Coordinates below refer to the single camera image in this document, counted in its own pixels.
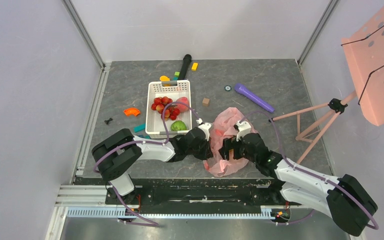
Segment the green fake fruit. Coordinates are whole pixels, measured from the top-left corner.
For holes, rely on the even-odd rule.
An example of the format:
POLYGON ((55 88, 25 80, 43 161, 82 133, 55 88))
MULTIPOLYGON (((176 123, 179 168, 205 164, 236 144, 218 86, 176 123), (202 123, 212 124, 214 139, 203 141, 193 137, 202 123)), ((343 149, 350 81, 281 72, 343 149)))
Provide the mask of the green fake fruit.
POLYGON ((174 132, 186 131, 188 126, 182 120, 176 120, 171 124, 170 130, 174 132))

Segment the pink plastic bag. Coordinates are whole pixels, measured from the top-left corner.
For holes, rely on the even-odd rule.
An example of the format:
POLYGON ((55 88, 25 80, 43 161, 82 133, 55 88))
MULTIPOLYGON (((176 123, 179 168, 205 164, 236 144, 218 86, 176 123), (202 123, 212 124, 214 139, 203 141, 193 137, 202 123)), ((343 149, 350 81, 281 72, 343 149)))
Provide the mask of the pink plastic bag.
POLYGON ((230 155, 228 159, 223 159, 219 153, 226 138, 235 137, 237 131, 234 125, 244 118, 244 114, 236 107, 229 107, 221 112, 214 120, 210 130, 210 149, 213 157, 203 162, 205 169, 215 177, 225 177, 232 175, 243 169, 249 161, 245 158, 233 159, 230 155))

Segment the pink fake peach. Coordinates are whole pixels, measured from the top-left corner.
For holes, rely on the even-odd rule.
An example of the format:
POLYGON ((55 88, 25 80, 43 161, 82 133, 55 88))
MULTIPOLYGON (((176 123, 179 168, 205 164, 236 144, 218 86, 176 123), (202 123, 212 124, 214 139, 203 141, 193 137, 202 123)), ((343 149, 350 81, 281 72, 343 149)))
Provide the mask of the pink fake peach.
POLYGON ((185 113, 189 111, 189 99, 185 96, 178 98, 176 101, 175 107, 179 109, 180 113, 185 113))

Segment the red fake fruit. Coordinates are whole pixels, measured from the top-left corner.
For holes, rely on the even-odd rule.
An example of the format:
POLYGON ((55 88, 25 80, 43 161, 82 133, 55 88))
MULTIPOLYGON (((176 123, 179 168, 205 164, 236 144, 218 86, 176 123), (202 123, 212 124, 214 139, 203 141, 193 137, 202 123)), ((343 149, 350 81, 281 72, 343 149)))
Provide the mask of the red fake fruit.
POLYGON ((158 112, 165 121, 174 121, 180 115, 179 109, 176 108, 175 104, 170 105, 167 109, 165 109, 165 107, 172 102, 173 100, 167 96, 156 97, 153 99, 150 109, 158 112))

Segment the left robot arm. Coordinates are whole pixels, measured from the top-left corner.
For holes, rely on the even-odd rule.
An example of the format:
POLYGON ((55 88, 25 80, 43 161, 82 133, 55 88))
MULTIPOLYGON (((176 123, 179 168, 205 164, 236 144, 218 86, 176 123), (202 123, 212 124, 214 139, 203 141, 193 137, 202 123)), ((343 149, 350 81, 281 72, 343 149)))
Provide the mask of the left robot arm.
POLYGON ((199 160, 212 158, 210 128, 210 124, 201 124, 186 134, 169 138, 168 142, 145 139, 123 128, 92 148, 94 170, 115 187, 120 200, 131 204, 137 198, 137 190, 127 171, 136 161, 175 163, 187 156, 199 160))

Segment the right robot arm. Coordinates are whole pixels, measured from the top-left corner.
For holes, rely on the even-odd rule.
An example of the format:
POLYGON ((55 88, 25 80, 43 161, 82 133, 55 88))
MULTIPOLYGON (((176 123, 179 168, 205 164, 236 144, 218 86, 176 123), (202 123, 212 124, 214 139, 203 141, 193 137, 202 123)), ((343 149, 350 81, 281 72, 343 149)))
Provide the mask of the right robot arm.
POLYGON ((377 204, 352 175, 326 175, 300 166, 269 150, 258 133, 223 139, 219 153, 223 158, 245 158, 264 176, 272 177, 276 186, 268 196, 275 204, 286 201, 310 207, 355 237, 366 227, 379 228, 374 220, 377 204))

